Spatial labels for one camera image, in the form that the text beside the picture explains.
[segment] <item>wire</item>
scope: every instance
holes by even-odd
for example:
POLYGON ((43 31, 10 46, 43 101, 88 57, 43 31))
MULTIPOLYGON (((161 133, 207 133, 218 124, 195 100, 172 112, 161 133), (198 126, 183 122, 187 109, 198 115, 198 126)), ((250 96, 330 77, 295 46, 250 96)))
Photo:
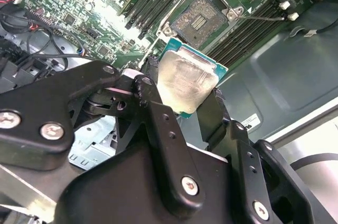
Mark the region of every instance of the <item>wire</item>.
POLYGON ((284 17, 277 17, 277 18, 267 18, 267 17, 255 17, 255 16, 239 16, 241 19, 251 19, 251 20, 262 20, 262 21, 271 21, 271 22, 278 22, 278 21, 285 21, 284 17))
POLYGON ((32 55, 34 58, 45 58, 45 59, 57 59, 57 58, 79 58, 79 59, 89 59, 97 60, 92 57, 80 56, 78 54, 35 54, 32 55))

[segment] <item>black plastic bracket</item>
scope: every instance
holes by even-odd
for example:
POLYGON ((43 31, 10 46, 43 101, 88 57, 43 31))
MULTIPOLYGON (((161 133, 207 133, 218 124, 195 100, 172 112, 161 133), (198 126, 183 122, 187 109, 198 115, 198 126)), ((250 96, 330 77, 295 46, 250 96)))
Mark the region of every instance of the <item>black plastic bracket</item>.
POLYGON ((254 148, 262 157, 271 204, 283 223, 336 223, 274 146, 259 140, 254 148))
POLYGON ((226 156, 232 167, 233 216, 240 223, 282 223, 271 208, 259 154, 250 146, 246 129, 231 120, 226 131, 212 152, 226 156))
POLYGON ((119 72, 94 61, 64 73, 0 95, 0 111, 20 117, 11 129, 0 129, 0 162, 35 170, 52 170, 67 158, 73 140, 73 123, 85 97, 119 79, 119 72), (59 140, 44 138, 40 129, 47 123, 62 127, 59 140))

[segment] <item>metal bracket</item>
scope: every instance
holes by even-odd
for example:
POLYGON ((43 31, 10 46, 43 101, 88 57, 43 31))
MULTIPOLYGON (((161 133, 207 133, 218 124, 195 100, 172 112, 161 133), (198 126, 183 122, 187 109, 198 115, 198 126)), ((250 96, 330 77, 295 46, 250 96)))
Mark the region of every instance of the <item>metal bracket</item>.
POLYGON ((236 21, 244 12, 243 7, 239 6, 236 8, 231 8, 227 13, 227 18, 230 22, 236 21))

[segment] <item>screw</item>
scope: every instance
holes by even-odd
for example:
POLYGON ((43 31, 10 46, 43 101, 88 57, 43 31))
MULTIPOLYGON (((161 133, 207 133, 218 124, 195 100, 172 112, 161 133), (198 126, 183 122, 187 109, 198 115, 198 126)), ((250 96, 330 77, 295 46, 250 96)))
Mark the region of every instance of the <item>screw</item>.
POLYGON ((168 27, 164 30, 164 34, 170 35, 171 34, 171 29, 168 27))
POLYGON ((1 112, 0 113, 0 128, 11 129, 19 125, 21 118, 18 114, 13 112, 1 112))
POLYGON ((259 201, 253 202, 253 208, 255 209, 256 214, 262 219, 262 220, 268 220, 269 219, 269 212, 266 209, 266 207, 259 201))
POLYGON ((152 81, 151 81, 149 78, 147 78, 147 77, 143 77, 143 78, 142 78, 142 81, 143 81, 144 83, 148 84, 148 85, 153 84, 152 81))
POLYGON ((197 195, 199 187, 197 183, 190 177, 185 176, 182 178, 182 186, 185 192, 191 196, 197 195))
POLYGON ((240 130, 244 130, 244 127, 240 123, 236 123, 236 125, 240 130))
POLYGON ((45 139, 56 141, 62 138, 64 130, 60 125, 49 123, 41 127, 40 133, 45 139))
POLYGON ((114 68, 110 66, 105 66, 104 71, 110 74, 114 74, 114 68))
POLYGON ((270 145, 268 145, 268 144, 264 144, 264 145, 265 145, 265 147, 266 147, 268 150, 270 150, 270 151, 273 150, 273 148, 272 148, 270 145))

